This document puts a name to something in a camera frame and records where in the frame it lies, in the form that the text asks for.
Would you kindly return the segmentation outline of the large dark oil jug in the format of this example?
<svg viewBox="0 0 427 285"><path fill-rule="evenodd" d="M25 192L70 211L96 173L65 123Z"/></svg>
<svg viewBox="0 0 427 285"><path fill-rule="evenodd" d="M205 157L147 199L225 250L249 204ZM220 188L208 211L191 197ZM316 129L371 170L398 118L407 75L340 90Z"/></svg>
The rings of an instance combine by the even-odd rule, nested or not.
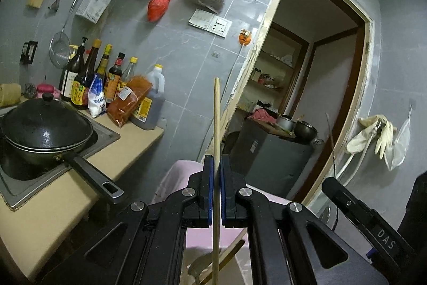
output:
<svg viewBox="0 0 427 285"><path fill-rule="evenodd" d="M143 130L153 130L157 125L164 104L165 77L163 66L156 64L147 74L146 79L152 84L152 88L129 119Z"/></svg>

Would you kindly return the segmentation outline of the orange spice packet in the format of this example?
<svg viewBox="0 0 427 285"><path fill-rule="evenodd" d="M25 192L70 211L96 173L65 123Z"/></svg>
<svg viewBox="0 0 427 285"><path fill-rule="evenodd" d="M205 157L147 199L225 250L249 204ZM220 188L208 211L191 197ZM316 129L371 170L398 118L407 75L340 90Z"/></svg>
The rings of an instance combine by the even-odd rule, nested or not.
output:
<svg viewBox="0 0 427 285"><path fill-rule="evenodd" d="M109 104L106 112L110 120L121 128L152 87L143 76L134 76Z"/></svg>

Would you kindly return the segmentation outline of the dark grey cabinet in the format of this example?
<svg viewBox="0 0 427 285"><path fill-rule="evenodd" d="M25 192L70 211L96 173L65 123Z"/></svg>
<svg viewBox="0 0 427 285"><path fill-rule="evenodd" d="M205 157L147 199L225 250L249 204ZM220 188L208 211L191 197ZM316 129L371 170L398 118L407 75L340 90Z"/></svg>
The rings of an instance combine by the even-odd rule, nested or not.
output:
<svg viewBox="0 0 427 285"><path fill-rule="evenodd" d="M285 198L302 174L314 147L273 135L248 119L230 154L230 167L247 184Z"/></svg>

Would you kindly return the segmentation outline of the orange wall hook ornament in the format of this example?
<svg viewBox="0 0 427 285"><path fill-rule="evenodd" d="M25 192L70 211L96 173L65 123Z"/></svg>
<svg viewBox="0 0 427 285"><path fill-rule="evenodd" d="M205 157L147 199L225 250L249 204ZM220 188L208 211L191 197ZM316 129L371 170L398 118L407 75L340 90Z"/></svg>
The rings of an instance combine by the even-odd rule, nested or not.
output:
<svg viewBox="0 0 427 285"><path fill-rule="evenodd" d="M248 46L251 42L252 34L249 30L242 29L240 31L238 41L241 46Z"/></svg>

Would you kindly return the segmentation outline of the black wok with lid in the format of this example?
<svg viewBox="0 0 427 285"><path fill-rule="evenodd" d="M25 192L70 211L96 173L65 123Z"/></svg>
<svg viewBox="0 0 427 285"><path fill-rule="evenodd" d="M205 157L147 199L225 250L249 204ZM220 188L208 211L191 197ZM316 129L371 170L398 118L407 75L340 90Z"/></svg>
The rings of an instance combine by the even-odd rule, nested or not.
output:
<svg viewBox="0 0 427 285"><path fill-rule="evenodd" d="M1 132L27 162L67 163L103 199L117 204L124 198L124 190L80 154L93 134L89 119L51 93L8 111L1 119Z"/></svg>

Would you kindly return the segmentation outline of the steel sink stove top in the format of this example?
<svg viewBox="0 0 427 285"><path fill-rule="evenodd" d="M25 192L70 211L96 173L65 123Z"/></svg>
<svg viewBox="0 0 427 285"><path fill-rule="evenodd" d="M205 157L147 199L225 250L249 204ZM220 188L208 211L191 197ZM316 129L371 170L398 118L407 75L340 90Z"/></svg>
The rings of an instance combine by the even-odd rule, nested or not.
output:
<svg viewBox="0 0 427 285"><path fill-rule="evenodd" d="M92 121L93 134L80 154L85 159L120 139L120 134ZM28 200L70 170L59 161L47 166L28 163L1 137L1 197L12 211L21 208Z"/></svg>

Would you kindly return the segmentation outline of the metal strainer on wall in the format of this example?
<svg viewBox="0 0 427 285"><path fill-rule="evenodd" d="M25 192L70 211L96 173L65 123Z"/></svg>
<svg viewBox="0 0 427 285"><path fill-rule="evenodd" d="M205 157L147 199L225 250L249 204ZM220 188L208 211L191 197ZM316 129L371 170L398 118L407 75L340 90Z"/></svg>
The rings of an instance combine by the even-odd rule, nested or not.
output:
<svg viewBox="0 0 427 285"><path fill-rule="evenodd" d="M68 35L65 33L66 25L74 12L74 8L78 0L72 2L71 7L69 8L69 13L66 17L65 23L62 29L57 32L49 44L49 58L51 63L58 69L62 69L66 66L69 61L69 45L70 40Z"/></svg>

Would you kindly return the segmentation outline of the pink floral tablecloth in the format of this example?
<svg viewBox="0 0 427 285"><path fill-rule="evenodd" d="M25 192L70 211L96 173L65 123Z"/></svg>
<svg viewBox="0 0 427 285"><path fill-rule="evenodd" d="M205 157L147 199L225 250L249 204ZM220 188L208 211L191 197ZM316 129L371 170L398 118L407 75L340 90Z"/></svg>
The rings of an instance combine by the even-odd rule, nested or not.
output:
<svg viewBox="0 0 427 285"><path fill-rule="evenodd" d="M221 194L222 224L247 229L256 284L290 283L277 226L287 207L258 191L242 195L240 191L247 187L242 175L232 172L226 159L215 169L213 158L208 158L202 171L190 175L187 187L149 207L145 224L151 230L151 243L141 284L177 283L187 229L207 229L213 224L216 187Z"/></svg>

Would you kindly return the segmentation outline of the dark soy sauce bottle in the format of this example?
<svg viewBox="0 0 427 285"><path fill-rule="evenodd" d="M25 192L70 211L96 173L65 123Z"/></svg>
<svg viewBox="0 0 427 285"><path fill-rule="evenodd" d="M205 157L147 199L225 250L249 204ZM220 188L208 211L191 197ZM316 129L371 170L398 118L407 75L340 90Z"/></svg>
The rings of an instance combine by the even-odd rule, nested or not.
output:
<svg viewBox="0 0 427 285"><path fill-rule="evenodd" d="M95 39L83 70L74 78L72 84L71 104L77 109L88 107L88 92L95 77L95 63L101 40Z"/></svg>

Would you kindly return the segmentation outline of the clear plastic bag on wall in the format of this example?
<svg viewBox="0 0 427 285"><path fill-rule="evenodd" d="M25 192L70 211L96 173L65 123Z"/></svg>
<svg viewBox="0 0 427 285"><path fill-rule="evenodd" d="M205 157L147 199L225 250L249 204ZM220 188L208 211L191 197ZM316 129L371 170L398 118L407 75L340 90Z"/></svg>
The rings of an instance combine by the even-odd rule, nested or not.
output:
<svg viewBox="0 0 427 285"><path fill-rule="evenodd" d="M397 133L393 145L389 147L384 154L385 164L389 171L393 171L395 168L401 166L408 153L411 138L412 112L413 108L410 106L408 117Z"/></svg>

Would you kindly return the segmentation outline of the wooden chopstick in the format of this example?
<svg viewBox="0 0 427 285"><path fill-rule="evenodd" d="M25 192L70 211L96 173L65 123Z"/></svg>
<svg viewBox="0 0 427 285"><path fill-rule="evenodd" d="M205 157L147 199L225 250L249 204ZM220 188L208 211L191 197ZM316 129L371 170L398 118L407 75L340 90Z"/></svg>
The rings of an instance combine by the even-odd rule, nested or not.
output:
<svg viewBox="0 0 427 285"><path fill-rule="evenodd" d="M219 283L219 254L220 254L220 223L221 223L221 198L220 198L220 173L221 161L221 90L220 79L214 79L213 91L213 262L212 262L212 284Z"/></svg>
<svg viewBox="0 0 427 285"><path fill-rule="evenodd" d="M333 165L333 175L334 178L337 178L337 167L336 167L336 156L335 156L335 152L334 152L334 138L332 135L332 128L331 128L331 124L330 124L330 120L329 120L329 114L326 112L325 113L326 116L326 122L327 122L327 126L328 126L328 131L329 131L329 138L330 138L330 142L331 142L331 156L332 156L332 165Z"/></svg>
<svg viewBox="0 0 427 285"><path fill-rule="evenodd" d="M221 271L245 245L245 240L240 239L238 241L233 241L233 243L219 256L219 270ZM213 278L213 266L209 267L202 272L200 275L200 284L207 284Z"/></svg>

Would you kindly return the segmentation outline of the steel spoon on cloth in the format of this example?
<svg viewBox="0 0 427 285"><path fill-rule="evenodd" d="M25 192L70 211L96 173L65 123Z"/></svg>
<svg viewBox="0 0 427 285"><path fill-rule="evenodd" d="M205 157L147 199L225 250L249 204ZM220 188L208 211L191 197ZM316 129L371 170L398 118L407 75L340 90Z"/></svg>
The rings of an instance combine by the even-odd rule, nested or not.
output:
<svg viewBox="0 0 427 285"><path fill-rule="evenodd" d="M195 284L200 284L200 274L209 267L213 260L213 253L201 255L195 259L187 270L187 274L194 278Z"/></svg>

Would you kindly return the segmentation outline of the white rubber gloves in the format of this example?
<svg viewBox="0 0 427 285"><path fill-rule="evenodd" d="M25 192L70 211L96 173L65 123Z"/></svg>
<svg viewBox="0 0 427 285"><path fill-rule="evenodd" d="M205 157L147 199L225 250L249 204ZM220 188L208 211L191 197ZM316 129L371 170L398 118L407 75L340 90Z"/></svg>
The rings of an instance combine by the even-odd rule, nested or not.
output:
<svg viewBox="0 0 427 285"><path fill-rule="evenodd" d="M397 128L383 114L377 114L365 119L360 118L358 121L362 126L362 130L348 142L346 153L353 155L362 152L379 133L374 153L380 159L383 159L385 152L392 146L393 135Z"/></svg>

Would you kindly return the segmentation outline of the red plastic bag on wall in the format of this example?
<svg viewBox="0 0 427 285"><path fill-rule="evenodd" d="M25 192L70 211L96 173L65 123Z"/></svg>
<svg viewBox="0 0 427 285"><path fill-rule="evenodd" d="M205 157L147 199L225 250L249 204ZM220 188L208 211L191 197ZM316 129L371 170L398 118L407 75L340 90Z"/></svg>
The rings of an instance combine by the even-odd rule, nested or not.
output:
<svg viewBox="0 0 427 285"><path fill-rule="evenodd" d="M147 9L147 18L149 22L157 22L166 13L171 0L150 0Z"/></svg>

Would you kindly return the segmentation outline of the white wall socket panel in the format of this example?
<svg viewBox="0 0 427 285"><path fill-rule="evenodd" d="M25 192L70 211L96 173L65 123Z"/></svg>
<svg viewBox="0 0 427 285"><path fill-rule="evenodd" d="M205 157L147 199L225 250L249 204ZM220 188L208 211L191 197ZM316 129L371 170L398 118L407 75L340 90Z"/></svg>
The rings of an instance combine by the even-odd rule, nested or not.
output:
<svg viewBox="0 0 427 285"><path fill-rule="evenodd" d="M226 38L232 21L201 9L196 9L188 24L221 38Z"/></svg>

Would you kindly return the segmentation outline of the white blue salt bag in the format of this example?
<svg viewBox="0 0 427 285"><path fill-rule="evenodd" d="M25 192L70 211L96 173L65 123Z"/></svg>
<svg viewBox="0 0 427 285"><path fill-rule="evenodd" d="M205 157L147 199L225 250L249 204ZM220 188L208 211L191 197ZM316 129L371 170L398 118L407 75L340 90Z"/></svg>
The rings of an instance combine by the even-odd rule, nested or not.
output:
<svg viewBox="0 0 427 285"><path fill-rule="evenodd" d="M106 112L103 81L98 75L95 75L88 91L88 110L93 119Z"/></svg>

